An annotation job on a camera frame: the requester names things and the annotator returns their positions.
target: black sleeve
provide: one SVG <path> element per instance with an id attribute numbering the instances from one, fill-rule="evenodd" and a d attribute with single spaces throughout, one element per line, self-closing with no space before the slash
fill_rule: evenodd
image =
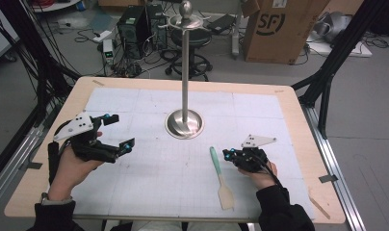
<path id="1" fill-rule="evenodd" d="M 313 231 L 314 224 L 302 206 L 290 205 L 278 186 L 267 187 L 257 192 L 261 215 L 259 223 L 263 231 Z"/>
<path id="2" fill-rule="evenodd" d="M 72 220 L 75 201 L 65 205 L 35 205 L 36 221 L 28 231 L 84 231 Z"/>

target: wooden table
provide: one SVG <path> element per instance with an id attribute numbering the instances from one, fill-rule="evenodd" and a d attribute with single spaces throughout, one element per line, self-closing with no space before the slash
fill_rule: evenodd
<path id="1" fill-rule="evenodd" d="M 28 169 L 9 201 L 5 215 L 32 218 L 34 204 L 48 186 L 47 144 L 53 140 L 58 126 L 85 109 L 95 88 L 126 88 L 143 90 L 181 90 L 180 81 L 139 80 L 83 77 L 77 81 L 62 110 L 41 145 L 34 162 L 43 163 L 41 169 Z M 316 218 L 315 223 L 343 223 L 345 214 L 330 182 L 321 183 L 327 175 L 321 154 L 313 139 L 294 90 L 287 86 L 266 86 L 229 83 L 190 82 L 189 91 L 221 91 L 275 95 L 284 115 L 304 181 L 309 191 Z"/>

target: office chair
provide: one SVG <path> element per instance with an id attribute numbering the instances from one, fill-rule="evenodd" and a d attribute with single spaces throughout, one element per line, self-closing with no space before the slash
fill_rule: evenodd
<path id="1" fill-rule="evenodd" d="M 170 33 L 170 38 L 177 46 L 182 46 L 182 31 L 173 30 Z M 204 81 L 209 82 L 206 71 L 211 71 L 213 66 L 206 58 L 201 55 L 195 54 L 195 49 L 205 46 L 212 40 L 212 34 L 206 30 L 196 29 L 190 31 L 189 34 L 189 79 L 192 77 L 202 75 Z M 178 74 L 182 74 L 182 53 L 177 55 L 172 61 L 170 66 L 165 70 L 167 75 L 170 75 L 174 70 Z"/>

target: robotic hand device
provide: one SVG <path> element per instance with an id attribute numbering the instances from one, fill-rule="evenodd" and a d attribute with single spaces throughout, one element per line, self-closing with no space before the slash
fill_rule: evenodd
<path id="1" fill-rule="evenodd" d="M 77 157 L 84 161 L 96 160 L 115 163 L 116 159 L 132 151 L 135 139 L 124 141 L 118 147 L 104 144 L 97 139 L 97 131 L 102 122 L 104 126 L 119 121 L 118 115 L 103 115 L 91 117 L 81 113 L 74 119 L 63 123 L 54 134 L 53 142 L 48 144 L 48 164 L 50 170 L 49 182 L 53 182 L 59 167 L 60 158 L 64 149 L 71 144 Z M 66 139 L 59 149 L 57 141 Z"/>
<path id="2" fill-rule="evenodd" d="M 286 188 L 281 185 L 278 178 L 272 172 L 269 165 L 269 159 L 266 152 L 263 149 L 258 148 L 260 145 L 268 144 L 276 141 L 275 138 L 264 138 L 249 135 L 248 138 L 243 142 L 243 150 L 237 150 L 231 148 L 230 150 L 224 149 L 222 154 L 224 160 L 232 162 L 235 167 L 243 169 L 248 172 L 262 172 L 268 173 L 275 184 L 280 188 L 285 199 L 290 202 L 290 194 Z"/>

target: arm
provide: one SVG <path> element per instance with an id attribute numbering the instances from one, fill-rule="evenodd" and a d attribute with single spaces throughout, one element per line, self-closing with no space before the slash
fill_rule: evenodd
<path id="1" fill-rule="evenodd" d="M 269 166 L 276 175 L 274 163 Z M 298 204 L 291 205 L 274 183 L 272 177 L 266 172 L 250 173 L 239 169 L 249 176 L 258 189 L 257 198 L 261 206 L 259 223 L 263 231 L 292 231 L 292 230 L 315 230 L 314 224 L 305 210 Z"/>
<path id="2" fill-rule="evenodd" d="M 81 229 L 73 220 L 75 201 L 71 191 L 83 182 L 94 169 L 102 165 L 98 161 L 83 161 L 75 156 L 71 146 L 62 154 L 56 177 L 48 191 L 48 203 L 35 205 L 36 221 L 33 231 L 75 231 Z"/>

